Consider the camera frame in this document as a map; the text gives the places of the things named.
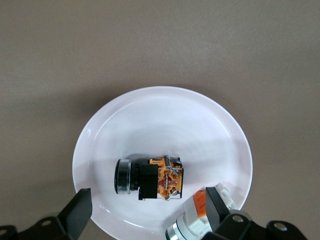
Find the white plate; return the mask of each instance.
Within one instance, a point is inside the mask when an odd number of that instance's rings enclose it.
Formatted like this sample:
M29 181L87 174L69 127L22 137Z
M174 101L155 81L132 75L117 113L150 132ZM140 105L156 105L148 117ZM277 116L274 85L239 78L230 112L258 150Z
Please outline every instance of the white plate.
M138 191L116 194L118 159L180 157L182 199L138 200ZM123 94L86 124L72 164L75 190L91 188L91 219L119 240L163 240L196 191L222 183L241 208L252 180L252 156L236 120L197 92L156 86Z

